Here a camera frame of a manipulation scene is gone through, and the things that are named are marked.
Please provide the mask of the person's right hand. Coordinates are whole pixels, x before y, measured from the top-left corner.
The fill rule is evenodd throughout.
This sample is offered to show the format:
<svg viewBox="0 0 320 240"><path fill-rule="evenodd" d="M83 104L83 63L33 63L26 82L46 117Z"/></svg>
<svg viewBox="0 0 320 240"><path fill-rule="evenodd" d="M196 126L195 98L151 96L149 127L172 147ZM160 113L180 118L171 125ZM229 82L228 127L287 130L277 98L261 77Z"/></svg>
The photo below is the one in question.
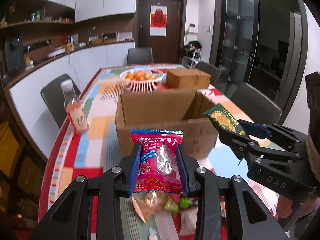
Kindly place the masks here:
<svg viewBox="0 0 320 240"><path fill-rule="evenodd" d="M300 217L304 217L312 213L314 209L319 204L319 197L313 195L307 202L302 203L300 206L304 208L304 212ZM278 197L277 208L276 208L276 218L287 218L292 212L293 201L282 195Z"/></svg>

